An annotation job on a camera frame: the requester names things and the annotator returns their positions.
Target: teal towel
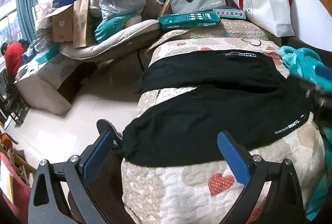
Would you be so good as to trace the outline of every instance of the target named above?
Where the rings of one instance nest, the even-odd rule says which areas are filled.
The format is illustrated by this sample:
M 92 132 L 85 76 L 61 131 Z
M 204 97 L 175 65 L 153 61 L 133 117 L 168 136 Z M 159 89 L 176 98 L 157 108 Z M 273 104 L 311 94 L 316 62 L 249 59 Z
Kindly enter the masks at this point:
M 294 49 L 283 46 L 278 50 L 283 64 L 289 69 L 289 73 L 321 85 L 325 90 L 332 90 L 332 81 L 316 74 L 316 66 L 324 66 L 317 53 L 308 48 Z M 327 201 L 329 187 L 332 185 L 332 129 L 323 127 L 327 137 L 325 144 L 325 160 L 327 171 L 316 187 L 306 208 L 306 217 L 312 221 L 319 213 L 323 204 Z
M 315 73 L 316 66 L 324 66 L 319 55 L 308 48 L 294 49 L 283 46 L 278 50 L 283 64 L 289 73 L 297 75 L 312 83 L 321 85 L 325 90 L 332 90 L 332 81 Z
M 118 17 L 114 17 L 107 21 L 102 21 L 97 29 L 95 30 L 95 39 L 98 44 L 107 40 L 109 37 L 113 36 L 115 33 L 123 30 L 125 23 L 132 18 L 133 14 L 126 14 Z

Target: clear plastic bag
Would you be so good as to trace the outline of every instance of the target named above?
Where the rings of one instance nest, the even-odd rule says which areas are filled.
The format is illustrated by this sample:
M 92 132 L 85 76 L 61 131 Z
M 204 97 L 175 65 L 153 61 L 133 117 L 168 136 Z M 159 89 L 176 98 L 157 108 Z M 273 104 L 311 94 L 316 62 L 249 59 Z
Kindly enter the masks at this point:
M 38 17 L 34 25 L 36 30 L 44 28 L 48 25 L 48 19 L 45 19 L 45 16 L 50 13 L 53 4 L 52 0 L 37 0 L 37 1 L 40 9 L 40 16 Z
M 145 0 L 99 0 L 103 20 L 133 13 L 140 14 L 146 5 Z

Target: teal plastic container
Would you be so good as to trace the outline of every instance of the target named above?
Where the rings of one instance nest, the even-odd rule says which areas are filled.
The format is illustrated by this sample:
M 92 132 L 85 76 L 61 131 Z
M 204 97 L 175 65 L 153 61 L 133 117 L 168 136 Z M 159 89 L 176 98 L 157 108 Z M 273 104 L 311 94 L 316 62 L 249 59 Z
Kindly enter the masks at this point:
M 168 14 L 159 17 L 162 29 L 219 26 L 220 18 L 213 11 L 193 12 L 187 14 Z
M 36 61 L 38 62 L 38 65 L 43 64 L 45 62 L 50 61 L 54 56 L 56 56 L 59 53 L 59 44 L 53 44 L 49 49 L 46 51 L 41 52 L 40 54 L 36 55 Z

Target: red jacket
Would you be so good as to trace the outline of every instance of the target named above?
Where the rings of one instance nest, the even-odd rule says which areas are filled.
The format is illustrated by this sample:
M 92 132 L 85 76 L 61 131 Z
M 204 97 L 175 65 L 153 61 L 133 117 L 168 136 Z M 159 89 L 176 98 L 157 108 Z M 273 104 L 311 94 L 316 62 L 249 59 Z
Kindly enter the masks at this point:
M 23 46 L 20 43 L 9 44 L 5 52 L 5 61 L 7 66 L 7 75 L 16 76 L 19 67 L 22 66 L 21 55 L 24 53 Z

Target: quilted bedspread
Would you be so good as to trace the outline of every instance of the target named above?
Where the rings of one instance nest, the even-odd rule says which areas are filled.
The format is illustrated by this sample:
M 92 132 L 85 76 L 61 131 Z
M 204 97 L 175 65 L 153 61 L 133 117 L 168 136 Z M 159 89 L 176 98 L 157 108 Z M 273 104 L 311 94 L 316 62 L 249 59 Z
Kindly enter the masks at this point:
M 220 31 L 208 28 L 170 31 L 152 45 L 150 50 L 155 51 L 151 64 L 167 56 L 192 51 L 243 49 L 271 56 L 278 71 L 285 77 L 289 75 L 277 55 L 279 47 L 268 40 L 266 31 L 244 21 L 224 22 Z M 151 106 L 193 89 L 168 88 L 146 92 L 138 103 L 135 116 L 139 117 Z M 272 162 L 291 159 L 298 174 L 304 205 L 313 193 L 317 179 L 321 178 L 319 175 L 325 171 L 323 140 L 313 122 L 313 114 L 302 127 L 283 139 L 250 153 Z M 225 161 L 147 168 L 124 160 L 121 170 L 122 199 L 126 211 L 136 223 L 218 224 L 243 189 Z M 270 183 L 266 182 L 247 223 L 258 218 L 269 186 Z

